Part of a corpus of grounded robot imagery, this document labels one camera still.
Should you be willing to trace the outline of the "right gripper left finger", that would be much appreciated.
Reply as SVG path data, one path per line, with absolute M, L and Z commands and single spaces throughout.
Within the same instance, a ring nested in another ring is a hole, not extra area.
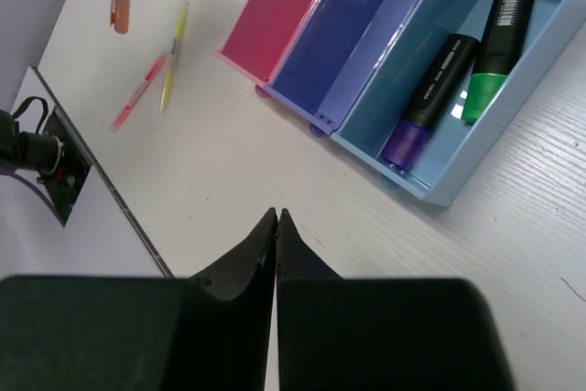
M 260 390 L 277 214 L 198 274 L 1 283 L 4 390 Z

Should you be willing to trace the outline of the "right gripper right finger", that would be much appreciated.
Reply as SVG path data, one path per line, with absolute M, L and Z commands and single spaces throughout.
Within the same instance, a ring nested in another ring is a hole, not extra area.
M 341 277 L 288 211 L 276 244 L 282 389 L 515 388 L 492 312 L 470 281 Z

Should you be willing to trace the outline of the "orange clear highlighter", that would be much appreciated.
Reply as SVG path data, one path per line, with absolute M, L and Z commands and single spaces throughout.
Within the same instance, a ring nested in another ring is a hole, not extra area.
M 110 26 L 118 34 L 126 34 L 129 28 L 130 0 L 112 0 Z

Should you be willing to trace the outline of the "yellow thin pen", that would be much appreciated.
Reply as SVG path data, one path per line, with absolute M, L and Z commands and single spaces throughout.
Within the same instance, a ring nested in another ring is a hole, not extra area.
M 179 8 L 179 14 L 175 26 L 175 34 L 172 42 L 171 51 L 168 58 L 168 68 L 165 74 L 163 89 L 161 93 L 159 110 L 165 113 L 168 107 L 168 101 L 171 96 L 175 73 L 179 63 L 179 50 L 183 40 L 187 16 L 189 13 L 189 3 L 183 1 Z

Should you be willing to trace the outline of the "purple black highlighter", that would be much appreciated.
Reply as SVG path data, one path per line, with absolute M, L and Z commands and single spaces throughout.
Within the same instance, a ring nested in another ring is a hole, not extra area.
M 417 162 L 479 46 L 480 41 L 471 36 L 448 36 L 412 93 L 381 152 L 381 161 L 403 170 Z

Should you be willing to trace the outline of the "green black highlighter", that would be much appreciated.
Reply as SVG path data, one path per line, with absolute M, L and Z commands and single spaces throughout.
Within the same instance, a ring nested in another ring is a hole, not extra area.
M 482 116 L 521 57 L 535 0 L 493 0 L 472 68 L 461 120 Z

